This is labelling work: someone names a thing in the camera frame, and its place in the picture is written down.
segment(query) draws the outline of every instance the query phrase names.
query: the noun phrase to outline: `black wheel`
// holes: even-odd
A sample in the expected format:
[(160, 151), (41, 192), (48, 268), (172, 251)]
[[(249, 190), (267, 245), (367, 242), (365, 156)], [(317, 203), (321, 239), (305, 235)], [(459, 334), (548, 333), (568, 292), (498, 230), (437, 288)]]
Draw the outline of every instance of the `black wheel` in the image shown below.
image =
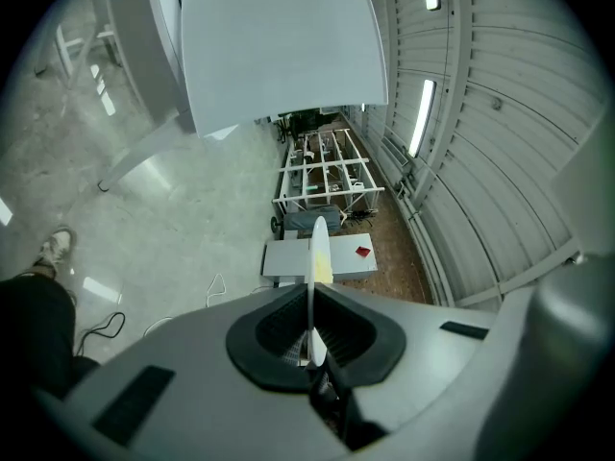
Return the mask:
[(278, 227), (281, 224), (278, 222), (276, 217), (271, 217), (271, 231), (275, 234), (278, 231)]

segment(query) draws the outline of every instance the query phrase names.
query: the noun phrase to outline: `red object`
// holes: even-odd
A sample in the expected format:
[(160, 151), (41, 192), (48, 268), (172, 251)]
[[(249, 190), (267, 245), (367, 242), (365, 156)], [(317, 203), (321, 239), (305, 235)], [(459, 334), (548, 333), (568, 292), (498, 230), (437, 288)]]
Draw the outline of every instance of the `red object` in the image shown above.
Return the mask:
[(369, 255), (371, 251), (372, 250), (370, 250), (369, 248), (363, 248), (362, 246), (359, 246), (357, 248), (357, 254), (363, 257), (366, 257), (367, 255)]

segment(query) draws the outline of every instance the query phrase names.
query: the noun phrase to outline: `wooden floor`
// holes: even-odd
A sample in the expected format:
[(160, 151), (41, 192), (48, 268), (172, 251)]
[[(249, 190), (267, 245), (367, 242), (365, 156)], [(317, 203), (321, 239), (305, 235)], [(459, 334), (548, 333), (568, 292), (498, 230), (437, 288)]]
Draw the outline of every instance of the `wooden floor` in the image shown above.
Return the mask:
[[(327, 129), (350, 128), (346, 122), (336, 122)], [(360, 141), (352, 133), (353, 141), (361, 154), (369, 158)], [(368, 164), (374, 181), (378, 186), (386, 186), (379, 170), (373, 162)], [(356, 234), (369, 232), (376, 252), (378, 272), (364, 280), (346, 280), (340, 283), (372, 294), (413, 301), (416, 303), (433, 303), (430, 288), (425, 276), (421, 258), (406, 227), (404, 218), (398, 210), (393, 195), (386, 188), (378, 201), (378, 214), (367, 221), (344, 223), (342, 231), (332, 235)]]

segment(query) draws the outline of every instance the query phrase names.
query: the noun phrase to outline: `black pants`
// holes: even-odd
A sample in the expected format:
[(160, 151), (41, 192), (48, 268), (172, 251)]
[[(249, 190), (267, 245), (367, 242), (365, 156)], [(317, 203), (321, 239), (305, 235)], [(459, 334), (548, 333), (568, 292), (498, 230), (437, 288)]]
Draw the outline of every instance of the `black pants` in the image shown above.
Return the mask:
[(42, 275), (0, 282), (7, 310), (9, 344), (21, 362), (20, 380), (62, 399), (98, 364), (73, 356), (75, 307), (66, 290)]

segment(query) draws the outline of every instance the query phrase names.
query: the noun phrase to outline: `corrugated metal wall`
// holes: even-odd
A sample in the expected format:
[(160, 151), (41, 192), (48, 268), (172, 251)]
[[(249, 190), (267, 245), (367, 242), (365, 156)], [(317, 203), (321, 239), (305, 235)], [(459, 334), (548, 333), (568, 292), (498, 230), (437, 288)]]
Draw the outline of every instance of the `corrugated metal wall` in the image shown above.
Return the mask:
[[(576, 251), (550, 180), (605, 103), (606, 74), (560, 0), (442, 0), (434, 12), (425, 0), (373, 2), (389, 105), (346, 111), (392, 184), (411, 169), (408, 213), (424, 224), (419, 246), (432, 245), (448, 303), (497, 309)], [(430, 121), (401, 168), (381, 137), (407, 150), (425, 79), (436, 81)]]

